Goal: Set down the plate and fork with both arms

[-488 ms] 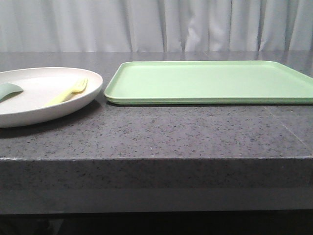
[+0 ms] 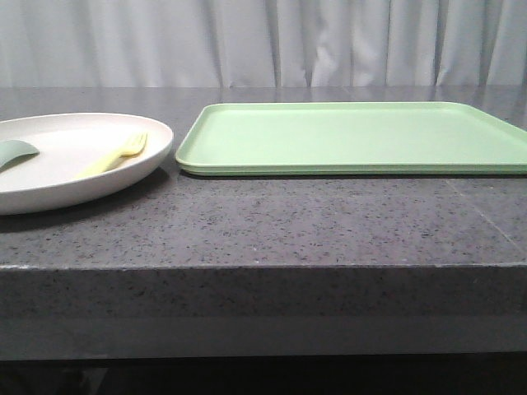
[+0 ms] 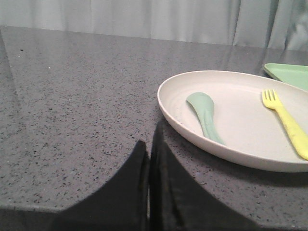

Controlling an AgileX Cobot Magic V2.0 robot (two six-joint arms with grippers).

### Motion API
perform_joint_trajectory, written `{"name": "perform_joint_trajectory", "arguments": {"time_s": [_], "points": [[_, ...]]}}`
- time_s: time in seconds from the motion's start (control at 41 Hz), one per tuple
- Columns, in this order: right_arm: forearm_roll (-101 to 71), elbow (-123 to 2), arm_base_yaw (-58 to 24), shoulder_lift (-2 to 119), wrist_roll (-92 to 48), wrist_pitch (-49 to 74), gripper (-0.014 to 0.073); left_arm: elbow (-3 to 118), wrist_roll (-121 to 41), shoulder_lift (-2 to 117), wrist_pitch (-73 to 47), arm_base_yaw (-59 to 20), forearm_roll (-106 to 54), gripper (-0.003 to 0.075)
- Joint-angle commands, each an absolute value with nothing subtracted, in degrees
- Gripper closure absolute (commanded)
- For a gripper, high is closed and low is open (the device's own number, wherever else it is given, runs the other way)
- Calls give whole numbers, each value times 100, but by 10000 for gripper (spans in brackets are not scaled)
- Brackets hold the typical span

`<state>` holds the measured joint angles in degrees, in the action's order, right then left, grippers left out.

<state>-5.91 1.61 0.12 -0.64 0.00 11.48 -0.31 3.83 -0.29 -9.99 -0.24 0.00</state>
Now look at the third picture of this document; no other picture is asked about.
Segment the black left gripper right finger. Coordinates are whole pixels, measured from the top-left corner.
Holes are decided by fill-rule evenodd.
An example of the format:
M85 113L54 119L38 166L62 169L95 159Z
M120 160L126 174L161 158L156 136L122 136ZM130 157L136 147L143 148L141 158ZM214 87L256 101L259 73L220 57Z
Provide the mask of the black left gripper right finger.
M252 220L203 189L154 132L150 161L150 228L153 231L259 231Z

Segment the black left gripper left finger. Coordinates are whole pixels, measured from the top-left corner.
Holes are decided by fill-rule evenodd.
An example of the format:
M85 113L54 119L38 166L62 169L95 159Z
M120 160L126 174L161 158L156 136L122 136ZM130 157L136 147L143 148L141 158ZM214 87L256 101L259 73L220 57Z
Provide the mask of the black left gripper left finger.
M60 212L51 231L146 231L148 176L146 145L138 141L123 166L99 190Z

